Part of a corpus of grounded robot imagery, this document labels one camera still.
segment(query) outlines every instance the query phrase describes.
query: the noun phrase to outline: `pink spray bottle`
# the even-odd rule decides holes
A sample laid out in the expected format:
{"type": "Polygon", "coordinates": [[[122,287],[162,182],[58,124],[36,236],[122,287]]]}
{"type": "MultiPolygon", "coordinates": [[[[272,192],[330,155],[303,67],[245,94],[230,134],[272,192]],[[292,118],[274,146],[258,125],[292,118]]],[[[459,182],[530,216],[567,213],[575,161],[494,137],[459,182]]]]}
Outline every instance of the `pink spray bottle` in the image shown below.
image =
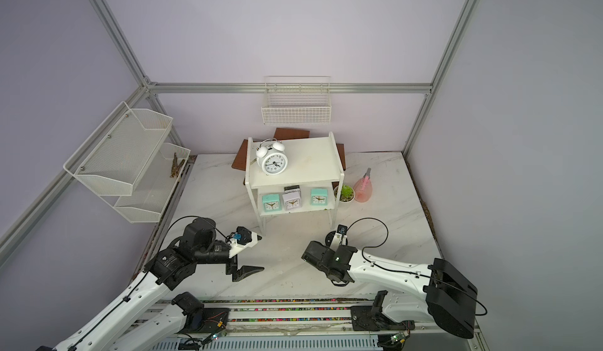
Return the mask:
{"type": "Polygon", "coordinates": [[[358,202],[366,202],[373,195],[373,184],[371,183],[371,168],[367,169],[364,176],[356,182],[353,187],[354,199],[358,202]]]}

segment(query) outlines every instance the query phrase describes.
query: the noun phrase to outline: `white nightstand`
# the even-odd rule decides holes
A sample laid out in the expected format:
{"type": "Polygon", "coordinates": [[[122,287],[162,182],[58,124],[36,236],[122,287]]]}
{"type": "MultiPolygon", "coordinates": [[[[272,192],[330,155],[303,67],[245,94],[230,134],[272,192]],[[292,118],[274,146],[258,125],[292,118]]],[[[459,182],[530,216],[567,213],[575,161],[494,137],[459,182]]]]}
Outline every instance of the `white nightstand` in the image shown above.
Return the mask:
{"type": "Polygon", "coordinates": [[[343,166],[333,133],[324,138],[291,139],[283,141],[285,154],[289,160],[287,168],[281,174],[268,175],[262,172],[256,160],[256,150],[259,142],[249,138],[247,143],[247,164],[245,166],[245,187],[252,201],[253,211],[260,226],[260,231],[266,235],[266,217],[284,215],[295,212],[328,211],[330,228],[334,229],[337,218],[339,193],[333,195],[332,182],[338,181],[343,185],[343,166]],[[301,207],[280,211],[266,212],[262,206],[264,194],[282,194],[285,186],[299,185],[301,189],[301,207]],[[310,191],[313,188],[325,188],[329,197],[326,206],[313,206],[310,191]]]}

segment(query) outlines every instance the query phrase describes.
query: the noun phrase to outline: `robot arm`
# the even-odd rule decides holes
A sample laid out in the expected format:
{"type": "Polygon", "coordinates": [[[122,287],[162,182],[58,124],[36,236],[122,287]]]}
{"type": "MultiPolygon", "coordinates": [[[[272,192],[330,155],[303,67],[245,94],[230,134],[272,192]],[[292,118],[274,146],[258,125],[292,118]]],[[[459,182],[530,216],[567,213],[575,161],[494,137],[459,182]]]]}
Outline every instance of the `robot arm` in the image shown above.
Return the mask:
{"type": "Polygon", "coordinates": [[[192,275],[198,264],[225,264],[225,272],[232,275],[234,282],[263,270],[263,267],[243,266],[238,269],[237,266],[236,254],[261,240],[255,232],[237,227],[237,232],[230,234],[226,242],[215,238],[214,220],[194,219],[185,227],[181,237],[160,250],[145,265],[128,288],[54,350],[105,351],[112,345],[120,351],[146,350],[157,343],[155,339],[161,340],[185,327],[193,331],[198,329],[202,323],[203,304],[191,294],[184,293],[157,317],[119,338],[151,305],[192,275]]]}
{"type": "Polygon", "coordinates": [[[340,225],[335,236],[328,237],[339,245],[310,242],[301,258],[332,282],[368,282],[393,291],[380,291],[373,304],[373,317],[381,323],[395,327],[403,320],[433,318],[443,330],[473,338],[478,290],[452,264],[439,258],[426,265],[363,255],[345,245],[346,232],[347,227],[340,225]],[[409,295],[414,297],[411,305],[409,295]]]}

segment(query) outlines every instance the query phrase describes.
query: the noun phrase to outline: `white marble surface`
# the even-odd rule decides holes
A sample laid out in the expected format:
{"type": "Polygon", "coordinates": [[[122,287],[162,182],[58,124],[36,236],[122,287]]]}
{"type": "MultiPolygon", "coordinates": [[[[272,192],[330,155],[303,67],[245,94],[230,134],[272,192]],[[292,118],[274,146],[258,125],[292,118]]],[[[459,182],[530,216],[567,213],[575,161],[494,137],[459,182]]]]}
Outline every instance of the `white marble surface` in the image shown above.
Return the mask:
{"type": "MultiPolygon", "coordinates": [[[[230,167],[234,154],[198,155],[191,176],[173,219],[185,215],[212,218],[217,227],[229,234],[237,226],[258,231],[256,218],[243,186],[243,171],[230,167]]],[[[366,203],[341,203],[337,224],[349,226],[363,217],[381,219],[389,228],[389,238],[376,256],[414,263],[432,263],[440,257],[425,214],[421,208],[406,164],[400,153],[346,154],[344,182],[352,186],[366,168],[373,168],[373,196],[366,203]]],[[[163,247],[180,236],[192,219],[183,219],[167,234],[163,247]]],[[[312,240],[324,243],[329,232],[328,215],[302,212],[267,221],[267,236],[251,249],[239,254],[241,265],[263,266],[265,270],[240,282],[224,274],[223,265],[199,265],[191,277],[165,297],[171,299],[188,291],[200,299],[290,298],[290,297],[366,297],[372,298],[381,288],[369,283],[350,283],[335,287],[326,276],[302,261],[301,256],[312,240]]],[[[349,245],[358,249],[375,246],[385,238],[385,229],[374,220],[363,220],[352,227],[349,245]]]]}

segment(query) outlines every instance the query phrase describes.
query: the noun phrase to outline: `white shelf unit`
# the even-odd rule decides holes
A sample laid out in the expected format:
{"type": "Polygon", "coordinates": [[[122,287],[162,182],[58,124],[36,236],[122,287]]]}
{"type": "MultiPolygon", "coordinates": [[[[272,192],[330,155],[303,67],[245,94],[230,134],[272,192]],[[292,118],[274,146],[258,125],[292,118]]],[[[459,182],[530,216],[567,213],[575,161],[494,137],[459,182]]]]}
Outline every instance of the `white shelf unit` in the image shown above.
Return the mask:
{"type": "Polygon", "coordinates": [[[265,174],[257,163],[256,150],[259,142],[252,138],[247,143],[247,164],[245,167],[245,187],[255,211],[260,231],[266,235],[266,218],[288,213],[328,211],[330,227],[335,226],[339,195],[333,194],[332,182],[343,185],[343,166],[337,152],[335,136],[330,132],[323,138],[292,139],[282,141],[285,145],[288,166],[281,174],[265,174]],[[299,185],[301,207],[293,210],[266,212],[262,206],[264,194],[283,194],[286,186],[299,185]],[[310,204],[310,190],[326,188],[329,193],[327,206],[310,204]]]}
{"type": "Polygon", "coordinates": [[[121,103],[107,119],[119,114],[88,155],[86,141],[63,168],[129,222],[157,222],[185,166],[171,177],[174,153],[181,163],[191,151],[164,143],[171,117],[121,103]]]}
{"type": "Polygon", "coordinates": [[[168,205],[172,191],[184,164],[178,173],[171,177],[174,153],[178,163],[188,159],[191,150],[171,143],[163,143],[146,174],[140,180],[131,196],[121,196],[113,208],[131,223],[155,223],[168,205]]]}

